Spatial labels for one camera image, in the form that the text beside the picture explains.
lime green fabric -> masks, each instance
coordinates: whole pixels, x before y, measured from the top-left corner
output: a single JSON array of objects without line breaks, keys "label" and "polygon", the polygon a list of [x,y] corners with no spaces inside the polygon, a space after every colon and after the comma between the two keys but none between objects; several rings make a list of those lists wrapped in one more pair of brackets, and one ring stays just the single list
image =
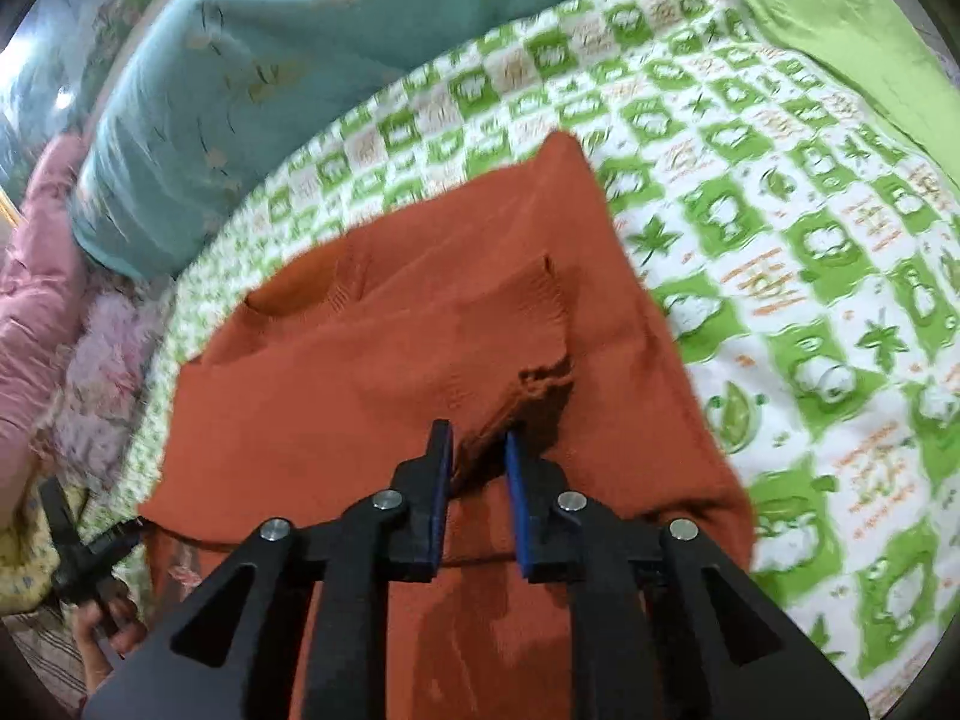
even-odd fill
[{"label": "lime green fabric", "polygon": [[771,42],[856,89],[960,185],[960,94],[893,0],[744,0]]}]

silver screw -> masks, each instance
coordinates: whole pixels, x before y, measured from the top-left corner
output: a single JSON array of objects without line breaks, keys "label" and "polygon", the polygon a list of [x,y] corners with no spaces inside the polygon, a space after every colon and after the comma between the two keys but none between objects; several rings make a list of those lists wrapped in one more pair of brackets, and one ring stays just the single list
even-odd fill
[{"label": "silver screw", "polygon": [[373,493],[373,507],[381,512],[389,512],[403,503],[403,496],[396,490],[381,490]]},{"label": "silver screw", "polygon": [[267,541],[280,541],[282,538],[287,538],[289,533],[290,522],[282,517],[268,519],[260,527],[260,537],[266,538]]},{"label": "silver screw", "polygon": [[675,519],[670,523],[670,536],[678,541],[693,541],[699,532],[700,528],[692,519]]},{"label": "silver screw", "polygon": [[587,506],[587,496],[584,493],[578,493],[576,490],[567,490],[566,493],[560,493],[557,496],[557,506],[565,512],[579,512],[584,506]]}]

human hand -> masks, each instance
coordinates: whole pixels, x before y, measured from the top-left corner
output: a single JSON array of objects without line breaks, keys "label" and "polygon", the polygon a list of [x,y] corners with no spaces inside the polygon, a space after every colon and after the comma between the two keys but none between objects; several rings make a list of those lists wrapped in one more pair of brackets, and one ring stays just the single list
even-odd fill
[{"label": "human hand", "polygon": [[[130,589],[121,581],[117,581],[117,594],[110,599],[109,609],[120,629],[109,637],[109,646],[121,656],[128,655],[145,640],[147,628],[138,619],[138,609],[130,598]],[[103,620],[104,613],[93,601],[77,607],[73,615],[73,637],[83,660],[83,679],[88,694],[99,688],[113,670],[98,641],[97,627]]]}]

triangular cutout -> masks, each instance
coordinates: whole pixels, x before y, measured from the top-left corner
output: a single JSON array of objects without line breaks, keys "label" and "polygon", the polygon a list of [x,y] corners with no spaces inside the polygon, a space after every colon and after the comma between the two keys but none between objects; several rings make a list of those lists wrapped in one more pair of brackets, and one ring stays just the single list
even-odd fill
[{"label": "triangular cutout", "polygon": [[713,567],[702,569],[730,660],[744,666],[782,649],[784,644]]},{"label": "triangular cutout", "polygon": [[253,586],[256,569],[242,565],[170,641],[178,655],[211,668],[227,661],[233,634]]}]

pink jacket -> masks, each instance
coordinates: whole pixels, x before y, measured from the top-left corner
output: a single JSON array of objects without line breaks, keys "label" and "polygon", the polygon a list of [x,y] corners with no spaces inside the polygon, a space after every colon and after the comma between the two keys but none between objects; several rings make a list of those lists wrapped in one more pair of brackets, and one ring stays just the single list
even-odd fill
[{"label": "pink jacket", "polygon": [[23,220],[0,261],[0,528],[32,472],[28,441],[56,384],[56,348],[75,343],[86,269],[70,232],[66,197],[86,146],[62,135],[30,178]]}]

